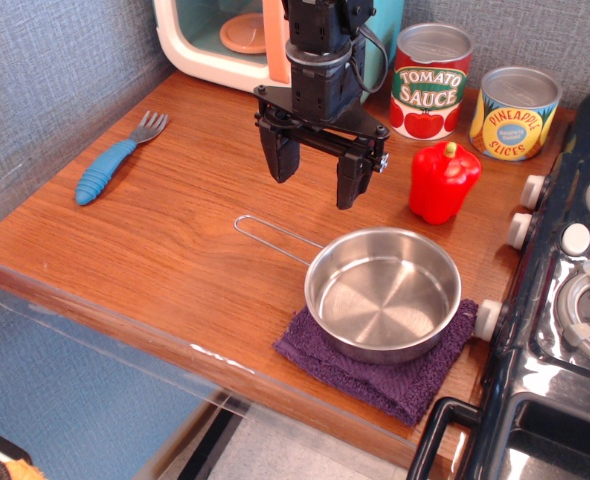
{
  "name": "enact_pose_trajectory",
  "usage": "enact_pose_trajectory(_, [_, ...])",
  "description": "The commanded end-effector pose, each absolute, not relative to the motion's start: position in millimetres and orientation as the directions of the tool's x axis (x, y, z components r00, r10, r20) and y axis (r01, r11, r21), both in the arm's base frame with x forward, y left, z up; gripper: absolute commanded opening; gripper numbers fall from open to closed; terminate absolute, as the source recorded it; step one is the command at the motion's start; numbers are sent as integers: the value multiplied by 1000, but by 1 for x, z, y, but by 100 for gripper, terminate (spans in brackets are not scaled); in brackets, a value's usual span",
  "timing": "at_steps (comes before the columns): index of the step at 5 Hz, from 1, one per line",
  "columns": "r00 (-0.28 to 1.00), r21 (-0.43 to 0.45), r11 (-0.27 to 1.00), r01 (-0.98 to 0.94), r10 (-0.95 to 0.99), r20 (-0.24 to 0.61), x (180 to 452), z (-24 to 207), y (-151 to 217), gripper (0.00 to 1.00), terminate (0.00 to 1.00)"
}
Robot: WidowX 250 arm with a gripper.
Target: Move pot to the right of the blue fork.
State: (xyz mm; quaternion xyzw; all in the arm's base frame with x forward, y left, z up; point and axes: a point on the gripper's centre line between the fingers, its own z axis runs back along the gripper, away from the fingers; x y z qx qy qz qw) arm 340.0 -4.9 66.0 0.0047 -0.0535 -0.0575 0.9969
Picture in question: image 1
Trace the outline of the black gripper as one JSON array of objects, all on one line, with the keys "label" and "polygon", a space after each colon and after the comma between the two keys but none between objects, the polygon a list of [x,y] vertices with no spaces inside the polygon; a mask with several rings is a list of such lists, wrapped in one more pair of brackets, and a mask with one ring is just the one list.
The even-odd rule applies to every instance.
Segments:
[{"label": "black gripper", "polygon": [[372,173],[388,165],[390,131],[361,105],[364,38],[347,40],[336,52],[314,54],[286,44],[291,85],[259,85],[253,95],[260,141],[269,172],[286,182],[300,165],[302,144],[338,158],[337,208],[347,210],[366,192]]}]

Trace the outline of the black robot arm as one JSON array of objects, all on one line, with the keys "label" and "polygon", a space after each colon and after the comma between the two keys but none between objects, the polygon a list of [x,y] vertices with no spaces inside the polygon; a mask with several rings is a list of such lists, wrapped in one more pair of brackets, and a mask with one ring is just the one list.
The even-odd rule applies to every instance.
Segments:
[{"label": "black robot arm", "polygon": [[366,192],[372,174],[388,164],[390,131],[361,103],[363,93],[381,88],[388,71],[383,64],[372,86],[364,80],[366,45],[387,52],[366,24],[376,9],[371,1],[286,1],[283,6],[291,85],[259,85],[253,91],[264,156],[279,183],[299,168],[303,145],[335,156],[336,205],[346,210]]}]

